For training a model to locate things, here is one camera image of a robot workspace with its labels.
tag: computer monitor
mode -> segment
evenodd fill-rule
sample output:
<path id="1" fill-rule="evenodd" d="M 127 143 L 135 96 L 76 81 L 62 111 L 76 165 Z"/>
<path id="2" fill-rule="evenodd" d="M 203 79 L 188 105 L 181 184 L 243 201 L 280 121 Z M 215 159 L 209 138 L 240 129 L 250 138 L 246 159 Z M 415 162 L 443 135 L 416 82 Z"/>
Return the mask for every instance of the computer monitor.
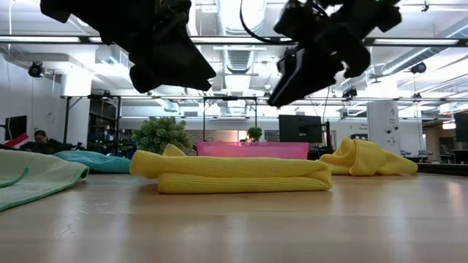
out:
<path id="1" fill-rule="evenodd" d="M 28 130 L 28 116 L 5 118 L 5 140 L 13 140 Z"/>
<path id="2" fill-rule="evenodd" d="M 280 115 L 280 142 L 322 142 L 322 120 L 319 116 Z"/>
<path id="3" fill-rule="evenodd" d="M 455 119 L 455 137 L 457 142 L 468 142 L 468 113 L 456 113 Z"/>

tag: towel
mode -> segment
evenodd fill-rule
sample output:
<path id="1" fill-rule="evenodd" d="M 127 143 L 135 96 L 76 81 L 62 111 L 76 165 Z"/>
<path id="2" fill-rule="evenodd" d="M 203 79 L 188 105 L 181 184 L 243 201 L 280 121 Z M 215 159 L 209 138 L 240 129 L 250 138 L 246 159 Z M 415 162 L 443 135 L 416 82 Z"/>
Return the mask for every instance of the towel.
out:
<path id="1" fill-rule="evenodd" d="M 373 142 L 344 139 L 320 161 L 276 158 L 186 156 L 174 145 L 162 155 L 137 151 L 130 173 L 159 179 L 166 194 L 320 191 L 332 187 L 331 175 L 414 173 L 418 166 Z"/>
<path id="2" fill-rule="evenodd" d="M 413 174 L 418 165 L 381 149 L 373 142 L 344 138 L 334 154 L 325 154 L 320 161 L 330 167 L 332 175 L 395 175 Z"/>
<path id="3" fill-rule="evenodd" d="M 162 156 L 137 151 L 130 173 L 158 178 L 158 191 L 167 194 L 318 191 L 332 186 L 330 170 L 319 161 L 186 156 L 174 145 Z"/>
<path id="4" fill-rule="evenodd" d="M 125 173 L 130 171 L 130 160 L 117 156 L 106 156 L 87 150 L 65 150 L 54 154 L 65 161 L 84 164 L 92 171 L 103 173 Z"/>
<path id="5" fill-rule="evenodd" d="M 75 185 L 89 168 L 55 156 L 0 150 L 0 211 Z"/>

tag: person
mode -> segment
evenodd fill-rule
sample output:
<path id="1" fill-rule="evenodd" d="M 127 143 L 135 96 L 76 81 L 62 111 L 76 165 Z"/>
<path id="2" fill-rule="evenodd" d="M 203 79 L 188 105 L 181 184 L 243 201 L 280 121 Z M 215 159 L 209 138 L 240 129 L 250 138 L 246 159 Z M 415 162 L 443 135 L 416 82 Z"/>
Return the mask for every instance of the person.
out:
<path id="1" fill-rule="evenodd" d="M 34 133 L 35 142 L 27 142 L 20 146 L 20 150 L 43 153 L 43 154 L 54 154 L 63 150 L 71 150 L 72 146 L 69 144 L 61 143 L 57 140 L 50 139 L 43 130 L 38 130 Z"/>

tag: yellow towel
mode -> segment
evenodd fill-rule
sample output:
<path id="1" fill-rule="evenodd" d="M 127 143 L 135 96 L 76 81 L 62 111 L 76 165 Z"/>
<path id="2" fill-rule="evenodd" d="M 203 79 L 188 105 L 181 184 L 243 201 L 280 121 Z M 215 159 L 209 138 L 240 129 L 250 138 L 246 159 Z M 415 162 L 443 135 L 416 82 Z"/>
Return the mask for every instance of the yellow towel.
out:
<path id="1" fill-rule="evenodd" d="M 168 145 L 162 155 L 137 151 L 130 173 L 159 178 L 161 193 L 209 194 L 328 190 L 332 174 L 389 175 L 414 173 L 417 168 L 372 142 L 345 139 L 320 161 L 186 156 Z"/>
<path id="2" fill-rule="evenodd" d="M 381 149 L 373 142 L 344 138 L 334 154 L 325 154 L 320 161 L 326 163 L 332 175 L 395 175 L 416 173 L 414 162 Z"/>

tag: potted plant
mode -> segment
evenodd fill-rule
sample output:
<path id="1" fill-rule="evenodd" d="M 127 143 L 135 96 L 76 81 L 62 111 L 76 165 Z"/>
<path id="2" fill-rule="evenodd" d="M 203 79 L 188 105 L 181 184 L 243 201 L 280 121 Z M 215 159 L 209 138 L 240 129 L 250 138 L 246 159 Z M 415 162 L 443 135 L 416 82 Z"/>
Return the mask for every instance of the potted plant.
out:
<path id="1" fill-rule="evenodd" d="M 162 154 L 169 143 L 185 150 L 192 147 L 185 125 L 185 121 L 177 122 L 174 117 L 150 118 L 140 129 L 133 130 L 132 139 L 138 142 L 139 150 L 152 153 Z"/>
<path id="2" fill-rule="evenodd" d="M 262 134 L 262 129 L 259 127 L 252 127 L 247 130 L 247 136 L 252 142 L 258 142 Z"/>

